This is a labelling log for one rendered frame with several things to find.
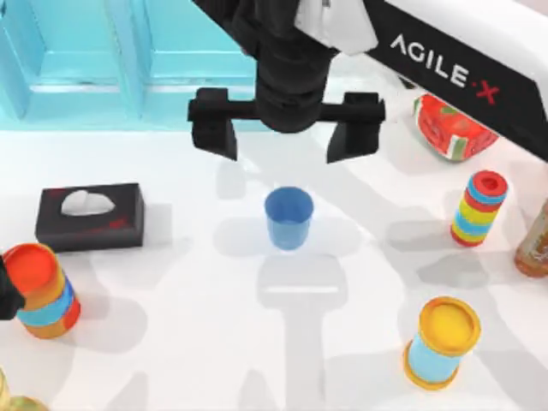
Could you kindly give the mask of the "red and green packet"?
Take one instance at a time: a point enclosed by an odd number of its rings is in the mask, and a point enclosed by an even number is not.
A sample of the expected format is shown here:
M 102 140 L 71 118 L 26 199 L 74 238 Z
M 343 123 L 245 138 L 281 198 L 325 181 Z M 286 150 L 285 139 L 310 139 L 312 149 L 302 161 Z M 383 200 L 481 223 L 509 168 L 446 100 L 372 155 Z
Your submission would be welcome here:
M 462 162 L 493 145 L 498 135 L 431 94 L 414 101 L 414 120 L 430 147 L 452 162 Z

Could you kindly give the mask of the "blue cup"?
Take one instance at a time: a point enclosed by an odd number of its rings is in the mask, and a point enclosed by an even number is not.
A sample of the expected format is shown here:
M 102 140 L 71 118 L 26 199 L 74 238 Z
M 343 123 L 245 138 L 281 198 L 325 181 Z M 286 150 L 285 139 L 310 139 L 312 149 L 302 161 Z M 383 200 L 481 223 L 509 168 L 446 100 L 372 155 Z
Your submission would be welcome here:
M 283 251 L 301 247 L 314 212 L 310 194 L 298 187 L 280 187 L 267 195 L 264 206 L 272 244 Z

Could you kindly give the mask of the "stack of coloured rings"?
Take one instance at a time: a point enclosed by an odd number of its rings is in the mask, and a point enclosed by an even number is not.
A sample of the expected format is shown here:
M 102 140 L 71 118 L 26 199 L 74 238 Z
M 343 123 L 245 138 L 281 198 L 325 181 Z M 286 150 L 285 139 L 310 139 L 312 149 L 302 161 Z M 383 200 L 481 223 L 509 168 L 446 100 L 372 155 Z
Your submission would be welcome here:
M 471 175 L 450 226 L 453 239 L 463 247 L 482 244 L 508 189 L 505 178 L 495 171 L 480 170 Z

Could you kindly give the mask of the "white tissue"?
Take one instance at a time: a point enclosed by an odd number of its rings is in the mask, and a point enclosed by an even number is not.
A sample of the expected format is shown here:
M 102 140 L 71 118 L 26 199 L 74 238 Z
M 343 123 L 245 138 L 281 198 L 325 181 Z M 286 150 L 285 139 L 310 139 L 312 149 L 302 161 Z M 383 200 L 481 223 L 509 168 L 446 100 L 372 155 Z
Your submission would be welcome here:
M 77 190 L 69 194 L 61 205 L 61 212 L 69 217 L 99 215 L 115 209 L 114 202 L 104 194 Z

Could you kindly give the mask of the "light blue rack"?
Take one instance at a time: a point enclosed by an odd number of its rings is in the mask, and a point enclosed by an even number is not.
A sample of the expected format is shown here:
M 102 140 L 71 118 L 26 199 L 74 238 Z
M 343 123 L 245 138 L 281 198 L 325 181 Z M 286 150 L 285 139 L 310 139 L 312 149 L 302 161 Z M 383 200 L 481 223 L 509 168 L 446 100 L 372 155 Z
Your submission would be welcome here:
M 199 88 L 248 100 L 254 73 L 192 0 L 0 0 L 0 130 L 186 130 Z

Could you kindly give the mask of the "black tissue box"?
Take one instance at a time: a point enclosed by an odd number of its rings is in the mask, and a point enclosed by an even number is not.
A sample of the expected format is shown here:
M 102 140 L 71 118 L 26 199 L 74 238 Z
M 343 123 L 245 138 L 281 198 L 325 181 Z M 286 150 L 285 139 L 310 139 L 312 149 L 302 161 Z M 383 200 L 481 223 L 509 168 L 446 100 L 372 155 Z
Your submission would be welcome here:
M 66 216 L 62 203 L 71 194 L 102 194 L 111 211 Z M 57 253 L 140 247 L 144 241 L 145 201 L 137 183 L 45 188 L 39 199 L 36 239 Z

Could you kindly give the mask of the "amber bottle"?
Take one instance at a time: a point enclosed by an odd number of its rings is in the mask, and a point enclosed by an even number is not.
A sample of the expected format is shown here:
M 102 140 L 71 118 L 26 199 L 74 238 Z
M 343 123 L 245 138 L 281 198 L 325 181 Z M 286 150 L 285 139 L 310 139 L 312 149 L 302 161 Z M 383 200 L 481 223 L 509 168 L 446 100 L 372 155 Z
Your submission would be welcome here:
M 516 268 L 529 277 L 548 277 L 548 205 L 534 219 L 515 251 Z

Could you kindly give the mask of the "yellow and blue can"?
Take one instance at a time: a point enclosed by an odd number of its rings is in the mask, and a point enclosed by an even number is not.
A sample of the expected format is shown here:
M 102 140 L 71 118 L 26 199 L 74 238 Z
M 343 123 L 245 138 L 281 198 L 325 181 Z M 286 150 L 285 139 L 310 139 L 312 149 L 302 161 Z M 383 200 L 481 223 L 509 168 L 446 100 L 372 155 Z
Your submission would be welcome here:
M 447 387 L 480 334 L 480 319 L 465 301 L 451 296 L 428 301 L 420 311 L 418 331 L 403 351 L 406 376 L 425 390 Z

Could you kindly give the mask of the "orange and blue striped can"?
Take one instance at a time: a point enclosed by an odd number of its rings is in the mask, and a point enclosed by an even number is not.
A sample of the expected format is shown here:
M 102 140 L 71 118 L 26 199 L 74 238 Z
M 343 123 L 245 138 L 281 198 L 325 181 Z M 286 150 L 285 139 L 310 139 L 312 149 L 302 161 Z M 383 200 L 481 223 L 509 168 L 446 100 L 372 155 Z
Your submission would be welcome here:
M 33 336 L 61 337 L 80 317 L 81 305 L 55 253 L 41 243 L 23 243 L 3 253 L 9 280 L 25 304 L 16 317 Z

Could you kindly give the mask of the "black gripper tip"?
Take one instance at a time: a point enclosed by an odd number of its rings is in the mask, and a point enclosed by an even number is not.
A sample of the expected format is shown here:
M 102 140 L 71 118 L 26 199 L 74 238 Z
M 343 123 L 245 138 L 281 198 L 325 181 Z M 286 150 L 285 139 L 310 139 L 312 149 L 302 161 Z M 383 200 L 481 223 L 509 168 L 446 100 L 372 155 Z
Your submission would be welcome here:
M 9 279 L 3 256 L 0 254 L 0 321 L 14 319 L 25 303 L 25 298 Z

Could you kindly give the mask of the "yellow green bottle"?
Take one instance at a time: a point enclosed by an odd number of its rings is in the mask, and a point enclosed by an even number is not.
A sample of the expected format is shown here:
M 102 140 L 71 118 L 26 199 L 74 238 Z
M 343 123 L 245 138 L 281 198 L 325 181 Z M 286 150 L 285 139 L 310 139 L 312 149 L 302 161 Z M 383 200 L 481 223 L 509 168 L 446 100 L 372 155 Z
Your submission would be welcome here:
M 12 396 L 0 368 L 0 411 L 50 411 L 42 402 L 28 396 Z

